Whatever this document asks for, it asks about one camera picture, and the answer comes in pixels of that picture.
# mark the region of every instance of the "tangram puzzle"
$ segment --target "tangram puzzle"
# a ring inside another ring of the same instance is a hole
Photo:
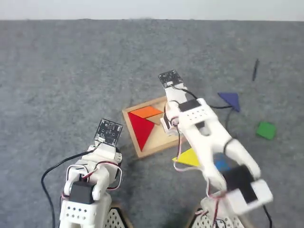
[[[178,137],[167,136],[161,125],[166,97],[123,110],[138,157],[144,157],[178,144]]]

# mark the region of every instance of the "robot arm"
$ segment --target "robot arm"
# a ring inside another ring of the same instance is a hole
[[[272,201],[266,182],[260,179],[258,164],[242,144],[230,136],[217,115],[203,98],[187,99],[187,88],[175,70],[159,75],[167,96],[166,115],[161,119],[167,134],[177,128],[187,139],[200,162],[206,181],[226,192],[224,201],[233,214],[241,215]],[[214,164],[215,153],[224,153],[238,166],[219,171]]]
[[[122,126],[108,120],[101,120],[96,133],[94,150],[70,165],[66,171],[66,183],[60,212],[60,228],[103,228],[111,206],[107,190],[119,187],[122,171],[119,164],[122,155],[117,151],[116,142]],[[117,187],[110,188],[120,171]]]

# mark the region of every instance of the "gray carpet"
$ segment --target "gray carpet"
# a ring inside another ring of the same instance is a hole
[[[210,104],[239,93],[230,129],[272,190],[275,227],[303,227],[303,62],[300,22],[1,21],[0,227],[50,227],[44,170],[86,150],[102,117],[124,124],[122,109],[163,96],[157,75],[173,68]],[[227,110],[217,113],[224,121]],[[274,140],[255,136],[261,120],[277,126]],[[173,170],[176,148],[138,160],[126,127],[119,147],[124,175],[112,197],[134,227],[184,227],[205,197],[201,174]],[[46,178],[57,215],[67,165]],[[262,209],[249,217],[268,227]]]

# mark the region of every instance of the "wooden puzzle frame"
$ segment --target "wooden puzzle frame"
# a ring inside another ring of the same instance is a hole
[[[132,128],[131,121],[129,119],[128,113],[131,111],[134,111],[136,109],[144,108],[146,106],[152,106],[154,108],[157,108],[158,110],[163,110],[164,106],[167,103],[167,97],[163,96],[160,98],[156,98],[154,100],[135,105],[130,108],[126,108],[123,110],[123,117],[126,121],[127,128],[129,130],[132,142],[135,147],[135,151],[137,153],[137,156],[139,158],[143,158],[146,156],[149,156],[151,154],[154,154],[156,152],[165,150],[167,148],[177,146],[178,145],[178,136],[171,135],[167,136],[167,134],[164,132],[162,125],[155,125],[152,132],[149,135],[149,138],[143,147],[142,151],[139,148],[138,142],[136,140],[136,136],[134,133],[134,130]]]

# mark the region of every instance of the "tangram piece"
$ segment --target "tangram piece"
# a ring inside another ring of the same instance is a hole
[[[146,119],[148,117],[161,114],[162,111],[160,111],[156,108],[153,108],[151,106],[147,106],[147,107],[144,107],[144,108],[140,108],[140,109],[136,109],[134,111],[131,111],[131,113],[136,115],[136,116],[139,116],[141,118]]]
[[[196,166],[196,167],[200,166],[199,160],[192,148],[190,148],[190,149],[186,150],[184,153],[182,153],[177,162],[186,164],[186,165]]]
[[[237,93],[218,93],[218,95],[231,105],[237,112],[240,111]]]
[[[268,140],[272,140],[276,135],[276,126],[268,122],[260,122],[256,134]]]
[[[139,148],[142,150],[148,137],[154,127],[154,123],[140,118],[132,113],[128,113],[129,119],[131,121],[132,128],[135,133],[136,140],[138,142]]]

